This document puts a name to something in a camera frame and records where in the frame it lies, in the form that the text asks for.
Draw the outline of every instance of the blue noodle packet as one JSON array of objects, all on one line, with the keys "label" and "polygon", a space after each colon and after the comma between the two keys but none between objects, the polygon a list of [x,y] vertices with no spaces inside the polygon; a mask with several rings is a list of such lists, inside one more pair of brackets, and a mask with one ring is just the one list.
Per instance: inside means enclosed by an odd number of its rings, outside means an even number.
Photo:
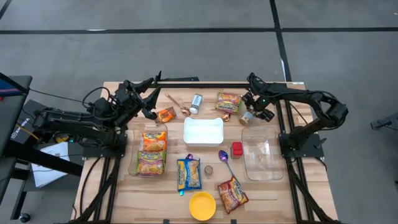
[{"label": "blue noodle packet", "polygon": [[177,189],[201,189],[200,159],[177,159]]}]

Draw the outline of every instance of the computer screen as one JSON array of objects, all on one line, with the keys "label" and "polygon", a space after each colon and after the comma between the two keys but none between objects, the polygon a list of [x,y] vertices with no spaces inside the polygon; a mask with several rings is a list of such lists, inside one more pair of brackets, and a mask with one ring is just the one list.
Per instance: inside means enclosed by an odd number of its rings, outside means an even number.
[{"label": "computer screen", "polygon": [[20,96],[24,92],[24,88],[9,77],[0,73],[0,97],[2,96]]}]

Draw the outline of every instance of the gray carpet floor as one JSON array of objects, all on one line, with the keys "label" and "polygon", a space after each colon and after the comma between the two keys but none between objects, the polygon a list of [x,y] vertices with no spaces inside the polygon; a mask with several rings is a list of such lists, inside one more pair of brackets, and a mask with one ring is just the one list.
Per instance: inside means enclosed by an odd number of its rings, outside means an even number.
[{"label": "gray carpet floor", "polygon": [[[0,0],[0,6],[6,0]],[[283,27],[398,27],[392,0],[276,0]],[[0,30],[273,27],[269,1],[250,0],[12,0]],[[283,33],[292,79],[334,93],[349,108],[346,123],[321,132],[339,219],[397,223],[398,138],[369,123],[398,111],[398,32]],[[32,88],[81,99],[105,81],[198,76],[244,80],[250,72],[284,81],[275,33],[0,35],[0,72],[32,75]],[[31,93],[65,110],[78,103]],[[12,180],[0,223],[19,190]],[[63,190],[28,193],[31,224],[67,222],[78,179]]]}]

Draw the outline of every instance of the yellow plastic bowl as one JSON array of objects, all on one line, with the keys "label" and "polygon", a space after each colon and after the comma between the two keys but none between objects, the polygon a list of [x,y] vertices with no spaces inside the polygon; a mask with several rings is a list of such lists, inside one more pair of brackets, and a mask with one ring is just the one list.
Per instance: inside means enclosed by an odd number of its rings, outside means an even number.
[{"label": "yellow plastic bowl", "polygon": [[189,201],[189,212],[199,221],[209,220],[216,212],[216,200],[208,192],[198,192]]}]

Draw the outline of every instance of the plastic spoon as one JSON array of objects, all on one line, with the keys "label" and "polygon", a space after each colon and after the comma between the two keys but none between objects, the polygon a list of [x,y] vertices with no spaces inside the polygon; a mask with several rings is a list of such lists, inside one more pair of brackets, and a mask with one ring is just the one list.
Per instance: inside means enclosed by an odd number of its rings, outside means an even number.
[{"label": "plastic spoon", "polygon": [[231,168],[229,167],[229,164],[228,164],[228,154],[226,153],[226,151],[220,150],[220,151],[218,152],[218,157],[219,157],[219,159],[220,159],[221,161],[223,161],[223,162],[226,163],[226,165],[228,166],[228,169],[229,169],[231,175],[234,176],[234,173],[232,172],[232,170],[231,170]]},{"label": "plastic spoon", "polygon": [[191,116],[191,112],[189,111],[188,108],[181,106],[179,103],[175,101],[168,93],[165,94],[170,100],[172,100],[177,106],[181,108],[181,112],[184,116]]}]

